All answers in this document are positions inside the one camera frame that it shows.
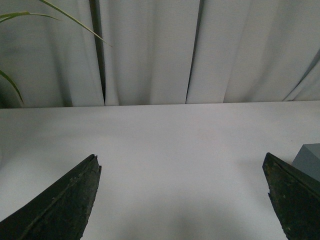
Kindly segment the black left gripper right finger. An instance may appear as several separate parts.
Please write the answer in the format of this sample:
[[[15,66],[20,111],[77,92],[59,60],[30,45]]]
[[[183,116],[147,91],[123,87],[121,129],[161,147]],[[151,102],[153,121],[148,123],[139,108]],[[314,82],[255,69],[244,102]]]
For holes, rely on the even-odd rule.
[[[320,182],[271,153],[262,169],[269,199],[289,240],[320,238]]]

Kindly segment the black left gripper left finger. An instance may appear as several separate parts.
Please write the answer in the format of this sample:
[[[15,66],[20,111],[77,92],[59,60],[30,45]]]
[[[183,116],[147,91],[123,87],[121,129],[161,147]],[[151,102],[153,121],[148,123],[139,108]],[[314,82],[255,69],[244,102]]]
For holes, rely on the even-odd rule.
[[[102,167],[91,154],[0,223],[2,240],[79,240],[96,199]]]

